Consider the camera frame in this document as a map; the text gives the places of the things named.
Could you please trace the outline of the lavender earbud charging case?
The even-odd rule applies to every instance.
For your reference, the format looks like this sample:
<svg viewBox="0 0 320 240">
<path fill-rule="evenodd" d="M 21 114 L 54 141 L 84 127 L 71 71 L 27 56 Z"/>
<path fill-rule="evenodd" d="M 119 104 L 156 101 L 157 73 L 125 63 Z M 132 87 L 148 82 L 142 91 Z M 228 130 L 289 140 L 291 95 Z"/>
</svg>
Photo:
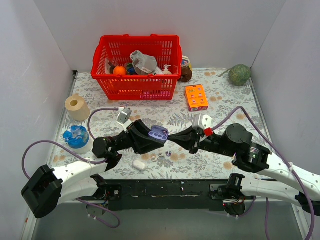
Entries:
<svg viewBox="0 0 320 240">
<path fill-rule="evenodd" d="M 162 126 L 154 125 L 151 127 L 148 136 L 165 143 L 168 140 L 169 131 Z"/>
</svg>

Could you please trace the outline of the purple metallic earbud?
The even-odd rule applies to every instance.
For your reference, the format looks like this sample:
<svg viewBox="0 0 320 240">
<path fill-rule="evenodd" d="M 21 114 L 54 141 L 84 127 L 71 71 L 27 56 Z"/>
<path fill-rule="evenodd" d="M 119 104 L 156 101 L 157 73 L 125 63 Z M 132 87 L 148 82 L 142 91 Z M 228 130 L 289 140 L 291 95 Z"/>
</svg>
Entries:
<svg viewBox="0 0 320 240">
<path fill-rule="evenodd" d="M 170 157 L 172 155 L 172 152 L 171 151 L 166 151 L 165 154 L 166 154 L 167 157 Z"/>
</svg>

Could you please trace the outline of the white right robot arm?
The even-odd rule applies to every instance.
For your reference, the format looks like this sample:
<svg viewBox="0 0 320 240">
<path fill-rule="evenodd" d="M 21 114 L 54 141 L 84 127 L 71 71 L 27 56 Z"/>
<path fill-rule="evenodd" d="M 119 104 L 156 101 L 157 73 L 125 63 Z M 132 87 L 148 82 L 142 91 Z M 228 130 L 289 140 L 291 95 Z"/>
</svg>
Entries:
<svg viewBox="0 0 320 240">
<path fill-rule="evenodd" d="M 320 177 L 292 163 L 285 163 L 268 148 L 254 143 L 253 134 L 244 126 L 229 125 L 222 135 L 211 128 L 211 118 L 199 115 L 188 129 L 169 134 L 161 126 L 148 128 L 141 120 L 124 127 L 132 137 L 136 154 L 145 154 L 157 149 L 156 143 L 167 140 L 176 143 L 190 154 L 199 150 L 232 157 L 232 164 L 252 174 L 272 178 L 269 180 L 250 179 L 242 174 L 232 173 L 227 184 L 213 189 L 212 196 L 219 200 L 241 197 L 265 197 L 292 203 L 305 212 L 320 214 Z"/>
</svg>

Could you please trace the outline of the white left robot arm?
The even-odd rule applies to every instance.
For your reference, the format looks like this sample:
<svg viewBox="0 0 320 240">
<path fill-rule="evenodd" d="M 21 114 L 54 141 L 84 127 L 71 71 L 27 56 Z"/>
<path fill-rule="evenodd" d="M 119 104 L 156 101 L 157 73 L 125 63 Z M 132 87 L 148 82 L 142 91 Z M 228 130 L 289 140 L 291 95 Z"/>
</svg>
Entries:
<svg viewBox="0 0 320 240">
<path fill-rule="evenodd" d="M 101 200 L 108 193 L 101 174 L 117 166 L 122 158 L 119 151 L 133 149 L 143 155 L 164 147 L 168 136 L 165 131 L 142 133 L 131 129 L 113 137 L 98 137 L 93 141 L 92 152 L 99 161 L 83 158 L 62 167 L 40 166 L 28 177 L 21 195 L 37 219 L 70 200 L 82 197 Z"/>
</svg>

